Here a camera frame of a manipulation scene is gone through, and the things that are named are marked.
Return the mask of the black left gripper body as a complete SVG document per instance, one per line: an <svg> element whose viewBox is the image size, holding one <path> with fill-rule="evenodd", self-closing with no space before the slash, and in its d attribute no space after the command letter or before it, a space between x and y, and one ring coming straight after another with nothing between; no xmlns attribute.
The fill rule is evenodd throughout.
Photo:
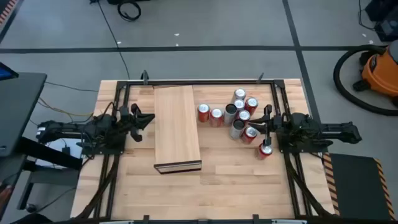
<svg viewBox="0 0 398 224"><path fill-rule="evenodd" d="M142 136L139 134L138 116L141 114L137 104L131 105L131 112L127 106L121 107L121 130L124 133L130 132L131 137L135 142L141 142Z"/></svg>

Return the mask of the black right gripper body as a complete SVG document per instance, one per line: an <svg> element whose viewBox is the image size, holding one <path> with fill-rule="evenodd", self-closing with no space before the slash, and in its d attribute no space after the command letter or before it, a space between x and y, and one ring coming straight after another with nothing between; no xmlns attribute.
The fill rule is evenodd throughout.
<svg viewBox="0 0 398 224"><path fill-rule="evenodd" d="M275 115L272 117L272 105L267 105L264 108L264 115L266 116L266 138L264 144L270 146L272 144L271 132L276 132L278 128L282 127L282 115L279 109L276 110Z"/></svg>

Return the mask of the red cola can black script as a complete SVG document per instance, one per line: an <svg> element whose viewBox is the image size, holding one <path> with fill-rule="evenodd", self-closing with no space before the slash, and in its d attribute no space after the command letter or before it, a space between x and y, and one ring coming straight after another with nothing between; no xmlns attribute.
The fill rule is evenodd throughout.
<svg viewBox="0 0 398 224"><path fill-rule="evenodd" d="M266 142L264 141L254 151L255 157L258 160L264 160L272 153L273 153L273 148L271 147L271 145L267 145Z"/></svg>
<svg viewBox="0 0 398 224"><path fill-rule="evenodd" d="M250 144L257 136L257 130L251 126L248 126L241 135L241 140L245 144Z"/></svg>

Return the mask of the red cola can white script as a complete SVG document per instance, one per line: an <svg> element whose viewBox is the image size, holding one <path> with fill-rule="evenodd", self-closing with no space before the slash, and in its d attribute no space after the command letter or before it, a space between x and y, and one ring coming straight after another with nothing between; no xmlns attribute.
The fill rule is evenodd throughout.
<svg viewBox="0 0 398 224"><path fill-rule="evenodd" d="M258 107L258 100L254 97L249 97L245 101L244 109L249 112L250 115L253 115Z"/></svg>
<svg viewBox="0 0 398 224"><path fill-rule="evenodd" d="M251 114L247 110L241 110L237 113L236 119L240 119L244 123L247 123L251 118Z"/></svg>

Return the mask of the red soda can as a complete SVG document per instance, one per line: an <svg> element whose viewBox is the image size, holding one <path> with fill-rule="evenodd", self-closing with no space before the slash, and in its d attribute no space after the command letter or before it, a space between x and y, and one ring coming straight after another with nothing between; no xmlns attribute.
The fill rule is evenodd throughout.
<svg viewBox="0 0 398 224"><path fill-rule="evenodd" d="M210 112L209 122L211 127L221 126L223 122L223 112L218 108L212 109Z"/></svg>
<svg viewBox="0 0 398 224"><path fill-rule="evenodd" d="M206 104L200 104L197 108L198 111L198 120L202 123L205 123L210 118L210 107Z"/></svg>

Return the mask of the white paper sheet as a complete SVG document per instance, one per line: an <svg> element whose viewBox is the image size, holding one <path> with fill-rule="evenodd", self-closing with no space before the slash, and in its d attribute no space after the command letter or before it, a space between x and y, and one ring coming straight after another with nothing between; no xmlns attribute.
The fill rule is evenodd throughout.
<svg viewBox="0 0 398 224"><path fill-rule="evenodd" d="M85 160L86 156L82 154L82 148L77 145L79 139L58 139L56 141L47 143L46 146L53 150L62 152L62 148L65 146L70 147L70 156ZM37 159L35 165L54 169L66 169L64 166L60 166L42 159Z"/></svg>

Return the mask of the black mat hazard-striped edges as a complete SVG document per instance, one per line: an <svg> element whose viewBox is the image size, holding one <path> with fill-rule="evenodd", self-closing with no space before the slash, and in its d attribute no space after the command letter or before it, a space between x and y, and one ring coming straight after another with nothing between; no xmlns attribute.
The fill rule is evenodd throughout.
<svg viewBox="0 0 398 224"><path fill-rule="evenodd" d="M380 160L324 153L323 165L338 216L398 222Z"/></svg>

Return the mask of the black desk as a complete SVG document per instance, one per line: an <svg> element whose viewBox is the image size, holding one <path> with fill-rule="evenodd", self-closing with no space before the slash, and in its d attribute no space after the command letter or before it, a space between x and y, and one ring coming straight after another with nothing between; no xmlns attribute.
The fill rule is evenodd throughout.
<svg viewBox="0 0 398 224"><path fill-rule="evenodd" d="M44 73L0 81L0 157L14 153L44 87Z"/></svg>

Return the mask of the dark monitor screen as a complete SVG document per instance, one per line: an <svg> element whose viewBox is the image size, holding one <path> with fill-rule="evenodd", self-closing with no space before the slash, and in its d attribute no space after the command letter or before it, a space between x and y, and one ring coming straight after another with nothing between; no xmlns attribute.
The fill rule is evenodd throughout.
<svg viewBox="0 0 398 224"><path fill-rule="evenodd" d="M0 62L0 81L18 78L19 74L13 71L11 68Z"/></svg>

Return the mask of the black equipment case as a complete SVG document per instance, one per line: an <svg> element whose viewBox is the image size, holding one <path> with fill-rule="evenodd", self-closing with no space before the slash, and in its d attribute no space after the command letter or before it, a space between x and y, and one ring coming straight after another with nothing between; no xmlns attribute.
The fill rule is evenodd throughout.
<svg viewBox="0 0 398 224"><path fill-rule="evenodd" d="M398 0L371 0L363 9L358 0L358 24L377 34L380 41L392 42L398 39ZM363 24L363 12L373 25Z"/></svg>

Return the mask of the wooden shelf black metal frame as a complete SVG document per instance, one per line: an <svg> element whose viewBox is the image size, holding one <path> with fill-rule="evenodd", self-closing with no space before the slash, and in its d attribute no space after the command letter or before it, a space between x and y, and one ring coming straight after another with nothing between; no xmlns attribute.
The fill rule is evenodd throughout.
<svg viewBox="0 0 398 224"><path fill-rule="evenodd" d="M155 164L160 174L202 168L193 87L155 89Z"/></svg>

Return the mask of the black aluminium table frame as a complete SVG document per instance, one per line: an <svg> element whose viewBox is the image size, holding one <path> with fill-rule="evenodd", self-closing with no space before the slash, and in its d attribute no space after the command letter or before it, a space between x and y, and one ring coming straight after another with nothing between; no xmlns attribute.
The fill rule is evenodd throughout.
<svg viewBox="0 0 398 224"><path fill-rule="evenodd" d="M205 83L204 80L188 82ZM262 108L273 104L271 85L243 84L246 80L216 80L193 85L195 106L206 103L222 108L230 102L233 91L244 88ZM198 122L202 170L177 174L159 174L155 164L155 122L142 133L143 140L126 139L120 157L111 218L113 220L237 220L294 218L283 155L272 140L274 153L265 160L254 157L256 138L244 144L229 138L229 127L212 128ZM310 154L300 155L306 184L323 208L334 213L333 203L321 160ZM95 156L80 172L70 216L83 211L98 188L104 157Z"/></svg>

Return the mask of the black desk support frame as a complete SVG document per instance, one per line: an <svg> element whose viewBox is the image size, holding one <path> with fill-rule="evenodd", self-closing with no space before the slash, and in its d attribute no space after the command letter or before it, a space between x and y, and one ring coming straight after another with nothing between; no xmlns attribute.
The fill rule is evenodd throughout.
<svg viewBox="0 0 398 224"><path fill-rule="evenodd" d="M62 151L56 151L31 139L22 137L17 152L52 163L54 166L38 166L34 161L25 160L22 170L29 171L27 183L17 204L18 210L29 208L28 199L34 184L70 185L76 184L76 175L82 167L82 160Z"/></svg>

